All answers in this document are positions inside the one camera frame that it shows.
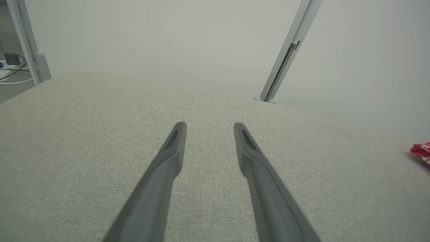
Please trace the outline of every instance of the red package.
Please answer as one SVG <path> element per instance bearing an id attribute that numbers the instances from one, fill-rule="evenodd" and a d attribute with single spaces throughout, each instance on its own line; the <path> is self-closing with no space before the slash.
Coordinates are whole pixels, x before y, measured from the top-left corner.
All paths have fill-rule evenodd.
<path id="1" fill-rule="evenodd" d="M 410 151 L 430 168 L 430 143 L 414 144 Z"/>

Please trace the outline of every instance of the floor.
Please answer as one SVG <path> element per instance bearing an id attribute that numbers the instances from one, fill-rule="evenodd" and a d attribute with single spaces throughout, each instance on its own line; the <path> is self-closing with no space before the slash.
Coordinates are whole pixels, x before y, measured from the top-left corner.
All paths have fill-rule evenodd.
<path id="1" fill-rule="evenodd" d="M 12 82 L 19 82 L 31 79 L 30 72 L 27 71 L 20 71 L 19 73 L 15 74 L 13 77 L 11 77 L 7 83 Z M 16 84 L 16 85 L 1 85 L 0 84 L 0 104 L 15 97 L 16 95 L 19 95 L 20 93 L 34 87 L 33 81 L 29 81 L 22 84 Z"/>

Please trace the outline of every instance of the white wall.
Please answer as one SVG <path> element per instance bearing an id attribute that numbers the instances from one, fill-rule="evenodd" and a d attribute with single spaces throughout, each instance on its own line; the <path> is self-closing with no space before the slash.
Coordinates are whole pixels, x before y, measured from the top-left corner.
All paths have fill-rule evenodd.
<path id="1" fill-rule="evenodd" d="M 26 1 L 52 75 L 110 71 L 252 99 L 300 0 Z"/>
<path id="2" fill-rule="evenodd" d="M 418 143 L 429 97 L 429 0 L 324 0 L 274 100 Z"/>
<path id="3" fill-rule="evenodd" d="M 53 76 L 259 96 L 300 0 L 26 1 Z M 275 100 L 430 141 L 430 2 L 324 0 Z"/>

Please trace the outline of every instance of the metal pole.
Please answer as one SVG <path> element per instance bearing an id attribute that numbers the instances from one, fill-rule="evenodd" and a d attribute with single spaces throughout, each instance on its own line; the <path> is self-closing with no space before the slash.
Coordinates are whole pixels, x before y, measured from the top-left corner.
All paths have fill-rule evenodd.
<path id="1" fill-rule="evenodd" d="M 39 84 L 39 78 L 37 76 L 36 67 L 33 62 L 33 53 L 31 52 L 30 45 L 28 43 L 27 35 L 22 24 L 21 14 L 19 12 L 17 0 L 7 0 L 7 6 L 9 7 L 9 13 L 12 17 L 13 24 L 15 25 L 16 33 L 18 34 L 19 42 L 21 43 L 22 51 L 27 59 L 28 67 L 30 68 L 31 77 L 33 78 L 34 85 Z"/>
<path id="2" fill-rule="evenodd" d="M 275 103 L 273 98 L 322 3 L 323 0 L 302 0 L 263 91 L 254 99 Z"/>
<path id="3" fill-rule="evenodd" d="M 18 0 L 18 7 L 21 14 L 22 24 L 25 29 L 25 34 L 30 45 L 30 51 L 34 54 L 36 65 L 39 69 L 40 82 L 51 79 L 51 71 L 49 70 L 48 62 L 45 55 L 37 49 L 36 39 L 34 38 L 33 29 L 31 27 L 30 17 L 28 16 L 25 0 Z"/>

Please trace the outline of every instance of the upholstered cushion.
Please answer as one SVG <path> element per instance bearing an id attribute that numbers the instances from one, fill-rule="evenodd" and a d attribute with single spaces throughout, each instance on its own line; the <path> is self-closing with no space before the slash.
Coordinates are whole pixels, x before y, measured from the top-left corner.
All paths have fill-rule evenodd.
<path id="1" fill-rule="evenodd" d="M 166 241 L 258 241 L 244 123 L 323 241 L 429 241 L 430 173 L 392 132 L 249 99 L 72 73 L 0 105 L 0 240 L 101 241 L 173 125 Z"/>

